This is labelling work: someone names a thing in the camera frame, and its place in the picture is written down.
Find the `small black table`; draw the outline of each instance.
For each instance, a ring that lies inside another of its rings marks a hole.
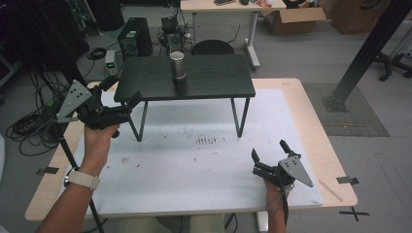
[[[243,55],[185,56],[187,81],[174,84],[167,56],[127,57],[123,64],[115,101],[123,105],[140,91],[145,101],[140,133],[132,119],[129,123],[138,142],[142,141],[143,128],[149,101],[230,98],[237,136],[241,137],[251,97],[255,88]],[[246,98],[239,127],[234,98]]]

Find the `chair wheel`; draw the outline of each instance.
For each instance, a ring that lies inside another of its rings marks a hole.
[[[388,78],[389,78],[389,76],[383,75],[383,76],[379,77],[379,81],[383,82],[383,81],[386,81]]]
[[[412,78],[412,71],[407,71],[403,74],[403,77],[406,79]]]

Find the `box flap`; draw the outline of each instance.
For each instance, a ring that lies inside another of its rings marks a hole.
[[[282,23],[326,20],[323,8],[287,9],[280,16]]]

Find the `black stool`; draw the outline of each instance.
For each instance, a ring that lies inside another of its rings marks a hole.
[[[233,47],[220,40],[206,40],[197,43],[191,49],[192,55],[219,55],[219,54],[234,54]]]

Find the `silver can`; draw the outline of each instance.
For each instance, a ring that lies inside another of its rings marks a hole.
[[[170,53],[172,77],[175,83],[186,82],[185,55],[180,51]]]

